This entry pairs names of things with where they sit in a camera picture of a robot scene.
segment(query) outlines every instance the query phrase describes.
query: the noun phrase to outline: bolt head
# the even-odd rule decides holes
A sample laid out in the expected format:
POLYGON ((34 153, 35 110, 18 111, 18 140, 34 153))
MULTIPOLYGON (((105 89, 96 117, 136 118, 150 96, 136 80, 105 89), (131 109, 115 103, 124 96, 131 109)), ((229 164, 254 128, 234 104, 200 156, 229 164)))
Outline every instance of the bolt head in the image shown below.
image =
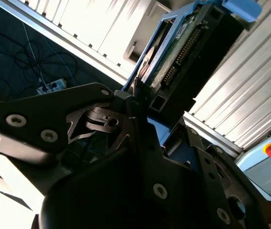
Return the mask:
POLYGON ((19 114, 12 114, 6 117, 8 125, 13 127, 22 127, 26 125, 26 118, 19 114))
POLYGON ((223 151, 220 148, 216 147, 215 150, 217 153, 223 154, 223 151))
POLYGON ((53 130, 43 130, 40 137, 46 142, 56 142, 58 139, 58 134, 53 130))

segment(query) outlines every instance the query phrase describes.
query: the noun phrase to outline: black mechanical arm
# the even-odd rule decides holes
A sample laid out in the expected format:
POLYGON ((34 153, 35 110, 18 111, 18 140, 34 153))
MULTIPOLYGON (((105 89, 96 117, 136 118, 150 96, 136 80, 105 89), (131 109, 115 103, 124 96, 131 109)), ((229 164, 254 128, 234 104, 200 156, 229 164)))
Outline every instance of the black mechanical arm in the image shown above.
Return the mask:
POLYGON ((2 179, 41 229, 271 228, 270 203, 220 147, 205 151, 178 124, 162 150, 140 101, 98 83, 0 102, 2 179), (96 131, 108 133, 106 156, 62 170, 67 145, 96 131))

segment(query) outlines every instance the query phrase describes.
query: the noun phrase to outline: blue metal frame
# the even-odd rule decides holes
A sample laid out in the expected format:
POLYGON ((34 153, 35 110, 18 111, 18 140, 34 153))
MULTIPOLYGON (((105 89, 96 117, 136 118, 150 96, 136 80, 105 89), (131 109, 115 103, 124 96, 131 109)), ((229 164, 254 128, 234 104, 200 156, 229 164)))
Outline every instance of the blue metal frame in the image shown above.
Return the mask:
POLYGON ((185 5, 181 9, 166 13, 162 16, 161 21, 158 24, 158 27, 156 28, 153 36, 151 37, 150 41, 148 42, 147 46, 145 47, 141 57, 139 58, 136 67, 134 71, 132 72, 131 76, 129 77, 127 83, 122 88, 123 91, 127 91, 130 87, 131 83, 136 77, 137 70, 139 68, 139 65, 141 64, 142 59, 144 58, 145 54, 147 53, 148 49, 150 48, 154 37, 156 36, 162 22, 164 20, 169 20, 172 18, 176 18, 175 22, 173 23, 172 27, 170 28, 169 32, 167 33, 163 43, 158 49, 158 52, 156 53, 156 56, 152 60, 147 72, 146 77, 142 79, 142 81, 148 82, 147 80, 150 79, 155 72, 157 66, 160 64, 162 57, 166 53, 166 51, 169 49, 170 44, 174 40, 176 34, 178 33, 185 17, 187 15, 190 15, 193 13, 194 9, 198 4, 206 5, 214 3, 218 5, 219 7, 228 10, 228 13, 235 13, 239 15, 241 18, 248 22, 252 22, 257 19, 257 17, 261 13, 261 6, 255 2, 254 0, 197 0, 191 4, 185 5))
MULTIPOLYGON (((255 166, 259 162, 265 160, 268 158, 267 154, 263 153, 262 149, 263 147, 271 143, 271 137, 265 140, 264 142, 260 143, 253 149, 249 150, 243 157, 239 158, 236 161, 237 166, 242 170, 246 171, 247 169, 255 166)), ((258 191, 269 201, 271 201, 271 196, 265 192, 263 189, 261 189, 258 185, 256 185, 254 182, 252 182, 253 185, 258 189, 258 191)))

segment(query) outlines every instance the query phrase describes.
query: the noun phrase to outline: black cable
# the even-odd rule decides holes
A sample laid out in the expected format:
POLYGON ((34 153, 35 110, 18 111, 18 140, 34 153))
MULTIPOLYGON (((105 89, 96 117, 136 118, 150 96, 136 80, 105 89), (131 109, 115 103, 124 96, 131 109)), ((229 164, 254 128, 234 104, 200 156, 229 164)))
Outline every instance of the black cable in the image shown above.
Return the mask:
MULTIPOLYGON (((58 65, 58 66, 65 66, 68 67, 69 69, 73 69, 72 71, 72 76, 67 78, 64 77, 66 80, 72 80, 74 79, 78 84, 80 84, 75 76, 78 74, 78 72, 83 72, 85 74, 87 74, 88 76, 91 76, 93 79, 95 79, 97 82, 101 82, 99 79, 97 79, 96 77, 92 76, 91 74, 89 74, 85 69, 81 68, 77 59, 71 55, 70 53, 66 53, 66 52, 57 52, 55 50, 54 53, 47 55, 45 57, 41 57, 41 52, 40 52, 40 48, 39 48, 39 44, 36 41, 27 41, 25 43, 25 45, 21 44, 20 42, 10 38, 9 36, 0 33, 0 38, 4 38, 7 39, 8 41, 14 43, 15 45, 17 45, 20 49, 17 50, 15 53, 10 53, 5 47, 3 47, 6 52, 3 52, 0 50, 0 54, 5 55, 7 57, 10 57, 14 60, 16 66, 18 66, 19 68, 21 68, 23 71, 23 78, 30 84, 36 84, 39 81, 40 78, 40 71, 47 77, 53 78, 53 79, 58 79, 59 77, 57 75, 52 75, 50 72, 48 72, 43 66, 46 65, 58 65), (36 60, 34 59, 31 50, 30 50, 30 45, 33 49, 33 52, 35 53, 34 55, 36 56, 36 60), (70 61, 64 60, 64 62, 54 62, 52 61, 53 57, 56 56, 60 56, 61 59, 63 58, 63 56, 66 56, 70 59, 70 61, 72 61, 72 63, 70 63, 70 61)), ((11 94, 8 96, 7 100, 10 99, 12 97, 12 99, 14 99, 15 97, 20 98, 20 96, 22 94, 24 94, 24 92, 26 90, 29 89, 35 89, 37 90, 36 86, 30 86, 25 88, 22 92, 20 92, 19 94, 15 94, 11 85, 8 83, 8 81, 0 78, 0 80, 4 81, 6 83, 6 85, 8 85, 11 94)))

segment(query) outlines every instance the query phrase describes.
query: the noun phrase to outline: corrugated metal panel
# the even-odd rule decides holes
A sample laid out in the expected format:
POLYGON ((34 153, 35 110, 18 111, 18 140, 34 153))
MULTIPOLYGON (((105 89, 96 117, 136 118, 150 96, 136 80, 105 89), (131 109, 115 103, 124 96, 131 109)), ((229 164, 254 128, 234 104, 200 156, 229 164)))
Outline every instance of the corrugated metal panel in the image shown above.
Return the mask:
POLYGON ((271 0, 196 98, 190 113, 241 148, 271 131, 271 0))

